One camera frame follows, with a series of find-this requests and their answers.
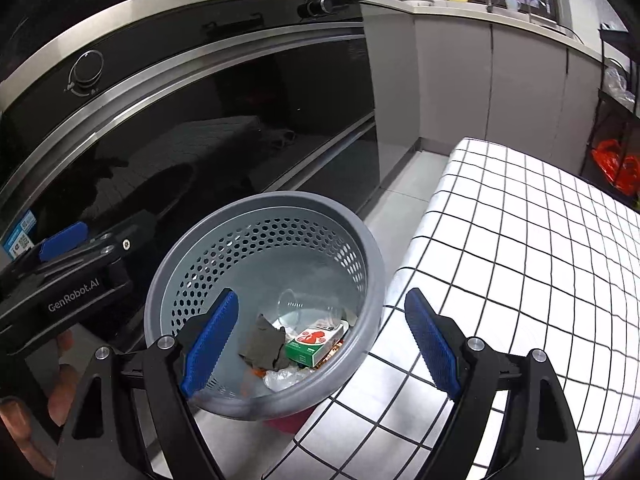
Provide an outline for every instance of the floor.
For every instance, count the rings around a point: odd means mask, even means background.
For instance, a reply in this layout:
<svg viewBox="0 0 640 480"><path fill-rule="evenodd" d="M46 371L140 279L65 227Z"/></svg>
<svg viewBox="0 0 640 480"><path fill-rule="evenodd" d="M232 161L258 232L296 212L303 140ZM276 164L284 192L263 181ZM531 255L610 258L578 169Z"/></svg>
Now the floor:
<svg viewBox="0 0 640 480"><path fill-rule="evenodd" d="M361 214L382 252L387 284L402 263L446 161L442 155L415 153ZM261 422L229 420L207 412L199 412L196 422L227 480L258 480L292 437ZM161 454L152 465L156 472L170 477Z"/></svg>

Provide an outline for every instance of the finger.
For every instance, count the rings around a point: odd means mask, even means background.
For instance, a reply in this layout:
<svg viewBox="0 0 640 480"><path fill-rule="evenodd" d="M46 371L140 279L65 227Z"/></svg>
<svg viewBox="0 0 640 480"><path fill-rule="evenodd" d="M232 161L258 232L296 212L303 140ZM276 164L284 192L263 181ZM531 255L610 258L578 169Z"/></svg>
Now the finger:
<svg viewBox="0 0 640 480"><path fill-rule="evenodd" d="M49 415L59 426L62 426L69 414L78 386L78 371L71 365L60 365L58 382L49 396Z"/></svg>
<svg viewBox="0 0 640 480"><path fill-rule="evenodd" d="M71 330L65 330L62 334L58 334L56 342L58 343L58 356L62 357L62 354L74 345L73 332L71 332Z"/></svg>
<svg viewBox="0 0 640 480"><path fill-rule="evenodd" d="M20 449L38 473L53 478L53 464L31 442L27 441Z"/></svg>
<svg viewBox="0 0 640 480"><path fill-rule="evenodd" d="M31 419L29 413L16 400L0 404L0 416L19 446L28 442L31 438Z"/></svg>

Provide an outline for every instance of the green and white box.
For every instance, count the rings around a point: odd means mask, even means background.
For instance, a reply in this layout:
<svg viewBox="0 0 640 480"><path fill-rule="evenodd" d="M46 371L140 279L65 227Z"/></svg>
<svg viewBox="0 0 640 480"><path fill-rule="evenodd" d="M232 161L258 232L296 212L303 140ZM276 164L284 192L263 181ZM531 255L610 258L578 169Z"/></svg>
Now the green and white box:
<svg viewBox="0 0 640 480"><path fill-rule="evenodd" d="M340 341L348 328L346 321L341 321L340 326L334 329L310 326L285 345L285 354L292 361L313 368Z"/></svg>

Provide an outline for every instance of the gray cabinet door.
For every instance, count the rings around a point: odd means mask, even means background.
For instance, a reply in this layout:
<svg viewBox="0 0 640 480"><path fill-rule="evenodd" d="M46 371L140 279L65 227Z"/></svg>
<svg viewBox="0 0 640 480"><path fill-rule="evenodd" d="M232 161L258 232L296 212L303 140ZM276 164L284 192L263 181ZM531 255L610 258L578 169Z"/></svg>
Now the gray cabinet door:
<svg viewBox="0 0 640 480"><path fill-rule="evenodd" d="M486 140L550 161L566 76L566 48L495 25Z"/></svg>
<svg viewBox="0 0 640 480"><path fill-rule="evenodd" d="M420 136L448 153L463 137L484 139L491 80L489 24L417 15Z"/></svg>
<svg viewBox="0 0 640 480"><path fill-rule="evenodd" d="M362 6L376 102L380 180L420 135L414 17L400 10ZM349 86L353 82L345 81Z"/></svg>
<svg viewBox="0 0 640 480"><path fill-rule="evenodd" d="M569 50L562 112L551 151L551 163L569 173L580 171L584 147L593 126L599 86L599 63Z"/></svg>

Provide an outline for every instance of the gray plastic trash bin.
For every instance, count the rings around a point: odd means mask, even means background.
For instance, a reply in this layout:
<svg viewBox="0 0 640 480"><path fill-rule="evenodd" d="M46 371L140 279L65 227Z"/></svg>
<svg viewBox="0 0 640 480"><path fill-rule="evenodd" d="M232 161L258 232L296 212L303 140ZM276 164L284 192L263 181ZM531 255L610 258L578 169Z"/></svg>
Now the gray plastic trash bin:
<svg viewBox="0 0 640 480"><path fill-rule="evenodd" d="M370 231L341 204L303 192L255 195L201 220L165 256L146 297L147 345L206 312L225 287L238 295L238 323L207 386L193 400L211 413L261 420L321 402L357 370L380 328L385 273ZM238 349L258 314L277 319L278 298L288 288L330 292L358 319L325 365L274 393Z"/></svg>

